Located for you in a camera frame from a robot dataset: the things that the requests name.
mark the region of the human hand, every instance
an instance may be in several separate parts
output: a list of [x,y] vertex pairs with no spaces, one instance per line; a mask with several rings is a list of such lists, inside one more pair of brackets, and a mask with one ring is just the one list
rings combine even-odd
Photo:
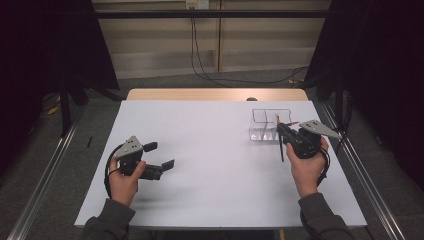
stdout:
[[141,161],[131,176],[120,174],[119,170],[115,171],[117,168],[118,159],[113,157],[109,165],[109,171],[111,173],[109,174],[109,184],[112,199],[129,207],[135,193],[138,191],[138,179],[146,168],[146,162]]
[[[321,147],[328,150],[328,143],[321,137]],[[324,169],[324,156],[318,152],[312,158],[300,159],[294,153],[290,143],[287,144],[287,157],[291,162],[291,172],[300,198],[318,192],[318,178]]]

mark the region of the gray sleeve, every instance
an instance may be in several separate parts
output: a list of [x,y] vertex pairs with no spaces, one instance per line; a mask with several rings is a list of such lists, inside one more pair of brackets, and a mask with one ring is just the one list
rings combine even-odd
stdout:
[[306,224],[304,227],[312,234],[328,240],[354,239],[346,223],[340,216],[334,215],[321,193],[300,199],[299,205]]
[[128,224],[134,215],[135,211],[131,208],[106,199],[100,215],[86,222],[80,239],[124,239],[127,237]]

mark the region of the wooden table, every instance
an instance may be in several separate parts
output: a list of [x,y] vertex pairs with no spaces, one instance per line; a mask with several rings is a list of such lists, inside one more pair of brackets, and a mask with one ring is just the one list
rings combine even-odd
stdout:
[[246,101],[254,97],[258,101],[307,101],[302,89],[275,88],[173,88],[133,89],[127,100],[222,100]]

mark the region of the floor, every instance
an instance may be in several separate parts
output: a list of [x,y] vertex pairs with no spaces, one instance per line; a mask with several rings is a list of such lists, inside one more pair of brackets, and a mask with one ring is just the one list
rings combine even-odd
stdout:
[[[210,74],[215,78],[243,79],[262,81],[262,83],[240,83],[235,81],[221,81],[229,87],[272,87],[290,88],[298,83],[289,80],[299,80],[301,74],[289,77],[292,70],[244,71],[221,74]],[[264,81],[278,80],[275,83]],[[176,75],[167,77],[150,77],[143,79],[120,80],[120,91],[114,93],[126,96],[132,88],[181,88],[181,87],[223,87],[214,82],[199,78],[196,75]],[[324,117],[321,103],[316,99],[315,89],[307,89],[307,95],[317,106],[321,118]],[[119,110],[120,103],[111,101],[104,96],[87,90],[90,102],[86,106],[76,106],[71,103],[71,115],[81,114],[78,124],[67,150],[57,163],[47,184],[44,196],[39,199],[40,205],[33,209],[33,215],[26,220],[29,222],[20,239],[76,239],[81,229],[74,227],[73,222],[85,197],[85,192],[97,168],[104,145],[107,142],[114,118]],[[45,108],[55,104],[57,96],[48,98],[44,102]],[[334,97],[327,102],[334,104]],[[34,198],[44,171],[49,166],[57,146],[60,144],[61,114],[60,108],[53,114],[43,112],[33,131],[29,134],[24,150],[16,156],[14,164],[2,176],[0,188],[0,239],[6,239],[12,230],[16,230],[17,221]],[[396,160],[389,149],[379,145],[377,134],[363,118],[360,111],[353,107],[348,137],[357,151],[362,164],[369,174],[378,193],[384,199],[395,223],[398,224],[403,239],[421,239],[424,236],[424,194],[398,167]],[[358,239],[391,239],[385,226],[381,223],[381,216],[376,211],[363,183],[358,180],[357,173],[351,162],[347,160],[344,151],[339,152],[339,161],[350,182],[358,203],[368,222],[368,227],[354,229]],[[181,232],[168,232],[165,239],[181,239]],[[269,232],[255,234],[201,232],[202,236],[211,239],[270,239]],[[302,228],[285,229],[288,240],[309,239]],[[150,239],[146,231],[134,229],[130,239]]]

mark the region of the white tabletop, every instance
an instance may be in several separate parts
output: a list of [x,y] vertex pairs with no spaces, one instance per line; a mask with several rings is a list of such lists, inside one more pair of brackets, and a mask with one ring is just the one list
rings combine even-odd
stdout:
[[[319,119],[312,102],[124,101],[100,159],[77,226],[98,216],[104,167],[112,150],[135,135],[157,141],[148,164],[175,159],[160,181],[139,181],[130,225],[148,229],[278,229],[301,226],[290,162],[278,141],[251,141],[252,109],[290,109],[293,121]],[[347,225],[366,225],[333,149],[328,178],[319,187]]]

